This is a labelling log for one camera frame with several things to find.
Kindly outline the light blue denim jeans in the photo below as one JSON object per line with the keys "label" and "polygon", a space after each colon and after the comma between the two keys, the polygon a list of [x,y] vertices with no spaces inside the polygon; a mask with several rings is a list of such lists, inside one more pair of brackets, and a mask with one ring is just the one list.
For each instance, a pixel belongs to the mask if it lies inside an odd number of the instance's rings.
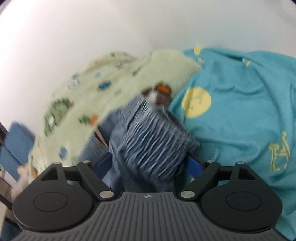
{"label": "light blue denim jeans", "polygon": [[97,162],[110,153],[112,166],[103,180],[113,190],[172,192],[186,154],[198,146],[164,104],[138,94],[105,118],[77,162]]}

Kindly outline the blue quilted folding mattress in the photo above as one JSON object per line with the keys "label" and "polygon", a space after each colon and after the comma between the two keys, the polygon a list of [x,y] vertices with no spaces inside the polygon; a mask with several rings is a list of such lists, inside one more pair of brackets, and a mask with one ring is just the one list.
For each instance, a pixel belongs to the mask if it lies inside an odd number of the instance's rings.
{"label": "blue quilted folding mattress", "polygon": [[35,135],[23,124],[13,122],[1,147],[1,166],[18,180],[18,167],[28,162],[29,153],[34,145]]}

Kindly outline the green cartoon fleece blanket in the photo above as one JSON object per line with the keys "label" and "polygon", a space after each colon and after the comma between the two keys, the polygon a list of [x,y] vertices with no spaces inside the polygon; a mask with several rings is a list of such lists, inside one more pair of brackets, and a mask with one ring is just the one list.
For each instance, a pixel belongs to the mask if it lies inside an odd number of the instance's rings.
{"label": "green cartoon fleece blanket", "polygon": [[143,57],[111,52],[75,73],[51,95],[27,162],[17,172],[34,179],[54,162],[75,166],[110,112],[142,91],[167,84],[176,95],[201,65],[175,50]]}

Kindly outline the teal patterned bed sheet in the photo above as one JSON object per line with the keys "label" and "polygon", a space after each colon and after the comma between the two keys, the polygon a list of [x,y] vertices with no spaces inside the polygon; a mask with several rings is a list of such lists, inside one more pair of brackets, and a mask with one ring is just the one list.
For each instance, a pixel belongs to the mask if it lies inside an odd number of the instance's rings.
{"label": "teal patterned bed sheet", "polygon": [[197,48],[201,70],[169,109],[200,142],[197,158],[244,162],[280,197],[276,229],[295,239],[295,58],[264,51]]}

